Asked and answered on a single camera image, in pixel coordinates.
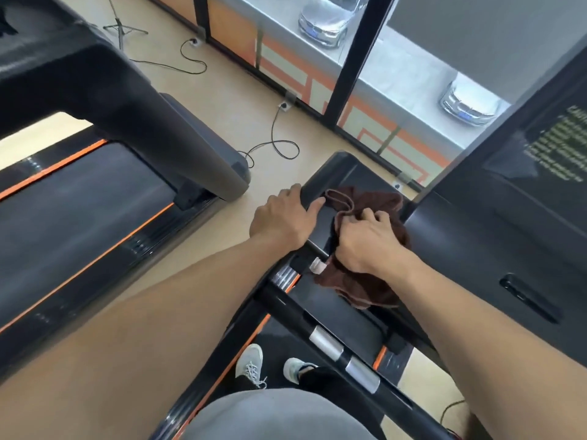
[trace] treadmill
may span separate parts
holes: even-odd
[[[0,0],[0,95],[0,138],[55,112],[93,124],[0,170],[5,379],[240,197],[250,174],[59,0]]]
[[[401,218],[426,263],[587,367],[586,41],[407,202]],[[304,185],[302,203],[345,185],[394,191],[339,152]],[[443,367],[409,311],[401,305],[356,310],[313,284],[308,267],[335,250],[334,215],[323,207],[304,247],[260,280],[151,440],[178,439],[199,410],[225,395],[251,342],[271,352],[264,369],[278,357],[263,371],[269,388],[279,365],[297,356],[337,370],[413,439],[452,438],[397,388],[394,372],[405,366],[411,346]]]

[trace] silver car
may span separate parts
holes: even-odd
[[[337,48],[345,41],[349,24],[368,0],[310,0],[299,14],[300,30],[323,46]]]
[[[440,97],[440,106],[469,125],[481,127],[499,113],[502,100],[464,74],[457,77]]]

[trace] floor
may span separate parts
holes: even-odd
[[[63,1],[92,23],[99,26],[113,23],[107,0]],[[132,33],[125,38],[125,52],[129,57],[159,61],[188,70],[197,69],[195,63],[183,59],[179,53],[180,44],[193,36],[191,31],[147,0],[113,1],[125,24],[149,31],[147,36]],[[176,97],[234,148],[247,150],[269,140],[271,122],[281,97],[207,45],[196,49],[186,47],[185,51],[208,64],[205,74],[188,75],[148,65],[140,68],[155,88]],[[64,129],[75,132],[84,126],[79,122],[72,124],[72,119],[63,114],[50,120],[53,121],[50,126],[44,125],[44,128],[37,128],[32,133],[43,138],[37,138],[39,143],[35,145],[38,148],[35,149],[32,144],[28,146],[28,155],[46,147],[48,140],[56,142],[63,138]],[[28,141],[28,135],[24,133],[22,137]],[[297,108],[279,115],[275,138],[295,140],[301,149],[299,157],[287,161],[270,147],[258,150],[254,154],[256,165],[252,169],[253,178],[246,194],[215,215],[130,286],[118,300],[136,295],[201,258],[246,239],[254,210],[270,194],[296,182],[303,184],[336,151],[355,154],[387,182],[393,180],[390,173]],[[13,153],[15,140],[22,139],[0,141],[0,161],[16,157]],[[18,153],[19,158],[26,156]],[[404,191],[404,194],[415,196],[412,191]],[[452,379],[416,350],[410,357],[399,386],[437,418],[447,405],[462,398]],[[447,414],[445,424],[459,432],[467,417],[466,405],[461,405]],[[401,438],[402,433],[393,422],[384,420],[383,426],[390,438]]]

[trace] forearm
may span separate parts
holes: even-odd
[[[7,438],[149,436],[287,249],[253,237],[99,314],[0,387]]]
[[[496,440],[582,438],[587,370],[415,256],[388,277]]]

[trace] sneaker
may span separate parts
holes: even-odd
[[[298,358],[290,358],[283,365],[283,376],[294,384],[299,384],[299,372],[306,368],[316,368],[317,365],[311,362],[305,362]]]
[[[258,344],[249,344],[237,361],[235,377],[244,375],[259,389],[265,389],[265,379],[260,379],[260,368],[263,366],[263,350]]]

